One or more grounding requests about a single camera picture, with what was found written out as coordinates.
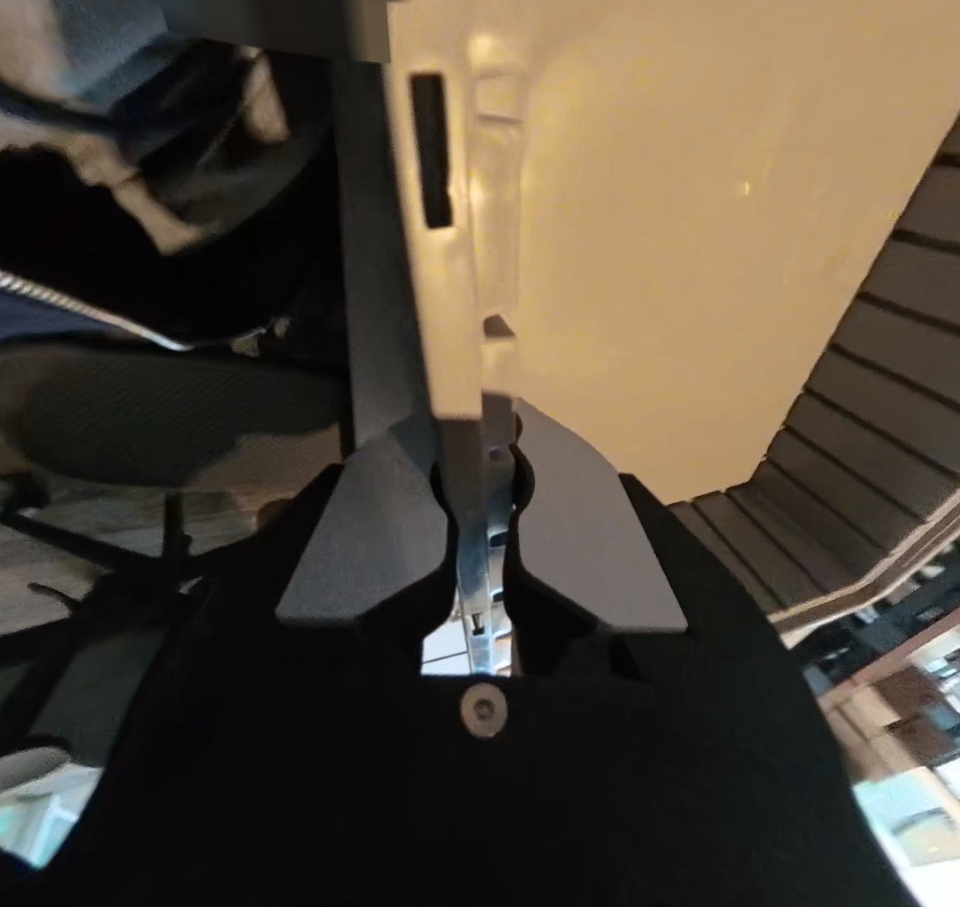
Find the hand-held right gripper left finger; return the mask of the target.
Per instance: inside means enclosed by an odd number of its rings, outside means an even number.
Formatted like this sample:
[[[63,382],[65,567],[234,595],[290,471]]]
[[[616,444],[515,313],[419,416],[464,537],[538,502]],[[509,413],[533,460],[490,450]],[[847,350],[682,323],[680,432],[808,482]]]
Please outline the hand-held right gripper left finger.
[[[344,463],[276,607],[292,626],[438,626],[453,611],[455,522],[432,427],[391,427]]]

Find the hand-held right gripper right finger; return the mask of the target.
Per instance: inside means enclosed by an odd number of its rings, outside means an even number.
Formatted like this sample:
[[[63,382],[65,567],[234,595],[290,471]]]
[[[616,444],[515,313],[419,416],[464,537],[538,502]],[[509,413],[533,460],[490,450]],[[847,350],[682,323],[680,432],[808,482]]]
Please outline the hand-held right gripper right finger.
[[[524,573],[620,634],[683,634],[688,620],[617,469],[577,433],[517,399],[532,471],[516,544]]]

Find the grey plastic bin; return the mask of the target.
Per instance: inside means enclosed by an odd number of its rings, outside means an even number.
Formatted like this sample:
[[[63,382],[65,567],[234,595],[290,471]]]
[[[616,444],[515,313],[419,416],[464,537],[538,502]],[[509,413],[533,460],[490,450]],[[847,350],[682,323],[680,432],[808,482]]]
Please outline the grey plastic bin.
[[[958,0],[343,0],[356,441],[432,427],[516,661],[522,399],[788,646],[958,539]]]

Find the dark office chair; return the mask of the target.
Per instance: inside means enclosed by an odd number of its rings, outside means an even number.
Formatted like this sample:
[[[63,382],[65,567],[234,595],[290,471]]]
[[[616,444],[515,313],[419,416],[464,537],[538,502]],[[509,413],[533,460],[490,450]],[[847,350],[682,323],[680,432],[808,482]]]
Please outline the dark office chair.
[[[265,528],[196,552],[190,500],[278,502],[299,557],[343,472],[348,390],[230,355],[37,340],[2,349],[2,577],[66,621],[158,611],[256,560]]]

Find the person's dark jacket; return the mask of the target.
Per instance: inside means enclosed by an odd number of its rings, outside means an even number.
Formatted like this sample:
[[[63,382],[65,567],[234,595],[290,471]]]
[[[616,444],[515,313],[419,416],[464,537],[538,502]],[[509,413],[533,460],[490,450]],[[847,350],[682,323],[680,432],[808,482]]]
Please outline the person's dark jacket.
[[[2,338],[118,322],[176,349],[345,352],[328,58],[158,41],[74,102],[2,84]]]

